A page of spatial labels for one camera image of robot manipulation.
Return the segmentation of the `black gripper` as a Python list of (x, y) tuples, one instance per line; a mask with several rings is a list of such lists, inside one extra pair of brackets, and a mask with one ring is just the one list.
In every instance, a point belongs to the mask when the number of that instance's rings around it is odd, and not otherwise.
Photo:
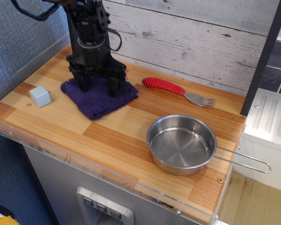
[(109, 93), (111, 97), (116, 96), (119, 81), (126, 79), (126, 65), (115, 60), (111, 56), (111, 49), (108, 37), (95, 42), (85, 42), (79, 37), (73, 45), (73, 54), (67, 56), (69, 70), (74, 79), (84, 92), (90, 86), (90, 77), (99, 76), (109, 78)]

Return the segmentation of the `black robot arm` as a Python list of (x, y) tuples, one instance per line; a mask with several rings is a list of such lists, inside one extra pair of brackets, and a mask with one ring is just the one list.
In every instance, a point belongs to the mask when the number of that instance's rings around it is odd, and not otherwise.
[(109, 93), (113, 97), (119, 85), (125, 81), (126, 66), (115, 60), (109, 41), (109, 33), (118, 35), (110, 29), (109, 13), (100, 0), (52, 0), (44, 18), (62, 6), (67, 14), (72, 55), (67, 56), (69, 70), (83, 91), (91, 84), (91, 77), (108, 80)]

